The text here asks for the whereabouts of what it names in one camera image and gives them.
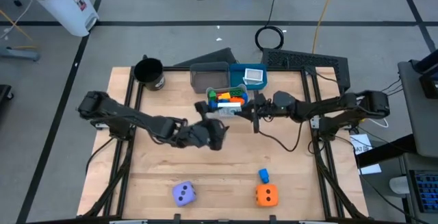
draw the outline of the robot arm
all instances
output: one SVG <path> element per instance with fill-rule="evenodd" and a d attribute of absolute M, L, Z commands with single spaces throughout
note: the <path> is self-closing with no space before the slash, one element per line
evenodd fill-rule
<path fill-rule="evenodd" d="M 145 129 L 152 140 L 161 145 L 172 147 L 202 147 L 207 145 L 212 150 L 220 150 L 225 132 L 222 121 L 203 119 L 188 125 L 186 119 L 164 116 L 150 116 L 128 108 L 111 99 L 107 93 L 90 91 L 78 108 L 80 117 L 92 122 L 103 122 L 109 127 L 110 136 L 126 140 L 133 125 Z"/>
<path fill-rule="evenodd" d="M 186 119 L 164 116 L 150 116 L 128 108 L 111 99 L 107 93 L 90 91 L 78 108 L 81 118 L 108 125 L 110 135 L 125 140 L 133 125 L 148 131 L 154 142 L 172 147 L 202 147 L 207 145 L 212 150 L 221 150 L 228 127 L 218 119 L 208 119 L 206 113 L 213 112 L 205 101 L 195 103 L 196 111 L 202 120 L 188 125 Z M 331 118 L 318 117 L 330 112 L 345 112 Z M 382 119 L 389 115 L 387 95 L 379 91 L 347 93 L 340 97 L 307 103 L 299 101 L 286 92 L 278 91 L 273 101 L 266 100 L 263 94 L 257 95 L 242 107 L 236 115 L 254 123 L 254 131 L 259 131 L 259 119 L 266 117 L 287 117 L 297 123 L 314 119 L 322 139 L 333 140 L 338 129 L 356 126 L 365 118 Z"/>
<path fill-rule="evenodd" d="M 319 117 L 322 114 L 345 111 L 335 117 Z M 278 91 L 273 100 L 266 100 L 263 94 L 248 102 L 236 115 L 254 123 L 254 132 L 259 131 L 260 118 L 286 117 L 302 123 L 312 120 L 322 139 L 334 140 L 338 129 L 347 125 L 353 127 L 366 118 L 383 119 L 389 115 L 389 102 L 385 93 L 363 91 L 346 93 L 340 97 L 307 103 L 295 99 L 290 94 Z"/>

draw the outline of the gray floor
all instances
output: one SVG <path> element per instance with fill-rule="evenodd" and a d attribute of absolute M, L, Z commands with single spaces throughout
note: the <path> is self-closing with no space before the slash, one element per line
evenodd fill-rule
<path fill-rule="evenodd" d="M 424 21 L 438 21 L 436 0 L 414 0 Z M 102 0 L 102 21 L 263 21 L 272 0 Z M 317 21 L 325 0 L 276 0 L 273 21 Z M 23 8 L 0 0 L 0 9 L 17 17 Z M 33 4 L 23 21 L 53 21 L 39 4 Z M 406 0 L 332 0 L 326 21 L 415 21 Z M 315 27 L 280 26 L 284 49 L 310 52 Z M 0 123 L 0 223 L 15 222 L 36 163 L 47 138 L 80 38 L 62 27 L 23 26 L 40 47 L 39 62 L 0 59 L 0 83 L 10 84 L 16 98 Z M 261 53 L 253 37 L 259 26 L 144 26 L 95 27 L 85 48 L 62 117 L 47 167 L 28 221 L 73 218 L 85 178 L 95 131 L 75 111 L 89 90 L 106 90 L 113 66 L 132 66 L 143 54 L 173 65 L 225 47 L 240 62 L 259 62 Z M 438 27 L 428 27 L 438 42 Z M 277 37 L 261 35 L 261 43 L 275 46 Z M 0 45 L 29 45 L 13 31 Z M 382 89 L 398 77 L 399 61 L 421 59 L 430 52 L 418 26 L 328 27 L 320 29 L 317 53 L 347 57 L 351 91 Z M 393 140 L 411 132 L 402 92 L 390 99 L 389 129 L 366 122 L 363 127 Z M 397 160 L 382 164 L 383 173 L 368 178 L 388 196 L 387 180 L 400 173 Z M 403 221 L 364 184 L 370 215 Z M 399 198 L 390 197 L 401 206 Z"/>

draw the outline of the wooden table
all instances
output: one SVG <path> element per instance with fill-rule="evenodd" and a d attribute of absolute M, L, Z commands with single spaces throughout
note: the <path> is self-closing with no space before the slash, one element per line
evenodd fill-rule
<path fill-rule="evenodd" d="M 113 68 L 107 92 L 110 97 L 123 103 L 125 100 L 129 67 Z M 335 79 L 332 68 L 317 68 L 325 77 Z M 166 71 L 166 85 L 157 92 L 144 90 L 140 111 L 149 115 L 187 118 L 189 123 L 200 120 L 194 109 L 196 101 L 204 100 L 190 86 L 188 71 Z M 311 78 L 309 89 L 313 95 Z M 339 95 L 337 84 L 318 77 L 323 99 Z M 272 97 L 283 90 L 295 98 L 304 100 L 300 73 L 268 72 L 268 85 L 262 91 Z M 131 98 L 131 107 L 135 97 Z M 230 125 L 221 151 L 207 147 L 197 149 L 173 148 L 156 145 L 147 132 L 137 129 L 132 165 L 126 194 L 124 219 L 234 219 L 266 220 L 275 214 L 278 220 L 324 220 L 320 187 L 315 158 L 307 151 L 311 140 L 309 124 L 304 123 L 297 149 L 288 153 L 273 140 L 253 133 L 252 123 L 236 117 L 224 120 Z M 299 124 L 290 119 L 260 121 L 260 130 L 276 136 L 292 148 L 296 141 Z M 350 140 L 348 132 L 338 136 Z M 108 131 L 98 131 L 94 149 L 108 139 Z M 368 214 L 352 147 L 347 142 L 331 143 L 339 185 L 359 211 Z M 115 143 L 93 159 L 79 204 L 78 214 L 83 214 L 100 197 L 108 184 L 114 157 Z M 270 182 L 279 189 L 279 205 L 274 208 L 258 208 L 255 203 L 255 187 L 261 181 L 258 170 L 267 168 Z M 198 199 L 178 208 L 172 197 L 172 187 L 190 180 Z M 333 192 L 327 184 L 331 214 L 336 216 Z M 116 212 L 118 188 L 114 192 L 111 213 Z"/>

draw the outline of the blue block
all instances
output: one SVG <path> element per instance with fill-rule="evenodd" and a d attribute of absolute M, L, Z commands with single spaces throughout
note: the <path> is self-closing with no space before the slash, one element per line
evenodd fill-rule
<path fill-rule="evenodd" d="M 209 101 L 208 106 L 211 108 L 218 108 L 218 104 L 215 101 Z"/>
<path fill-rule="evenodd" d="M 248 94 L 246 94 L 245 92 L 242 94 L 242 98 L 245 100 L 245 104 L 248 103 Z"/>
<path fill-rule="evenodd" d="M 264 184 L 269 183 L 269 175 L 268 175 L 268 170 L 267 169 L 259 170 L 259 176 L 260 176 L 261 181 Z"/>

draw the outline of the black cup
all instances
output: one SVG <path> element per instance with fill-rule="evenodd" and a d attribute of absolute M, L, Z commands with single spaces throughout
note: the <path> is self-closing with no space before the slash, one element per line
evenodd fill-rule
<path fill-rule="evenodd" d="M 160 60 L 143 56 L 143 60 L 134 67 L 134 77 L 148 90 L 159 90 L 165 82 L 163 64 Z"/>

